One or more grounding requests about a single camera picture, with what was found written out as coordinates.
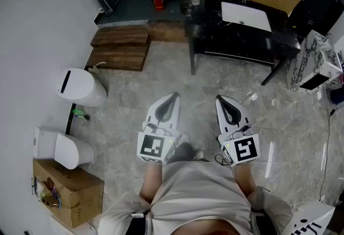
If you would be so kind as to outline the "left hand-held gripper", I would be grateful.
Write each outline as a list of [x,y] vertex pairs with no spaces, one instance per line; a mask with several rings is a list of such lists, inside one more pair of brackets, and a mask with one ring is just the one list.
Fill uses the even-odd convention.
[[138,133],[137,156],[141,160],[167,164],[181,136],[176,131],[180,110],[181,96],[177,92],[161,97],[149,107],[146,121],[142,124],[143,131]]

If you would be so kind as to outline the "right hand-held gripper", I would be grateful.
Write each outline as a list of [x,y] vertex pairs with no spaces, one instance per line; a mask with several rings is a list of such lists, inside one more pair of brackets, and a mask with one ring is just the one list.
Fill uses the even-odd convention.
[[[248,110],[238,101],[224,95],[217,95],[216,110],[221,135],[220,149],[231,167],[248,163],[260,157],[259,135],[249,123]],[[231,125],[243,125],[230,130]]]

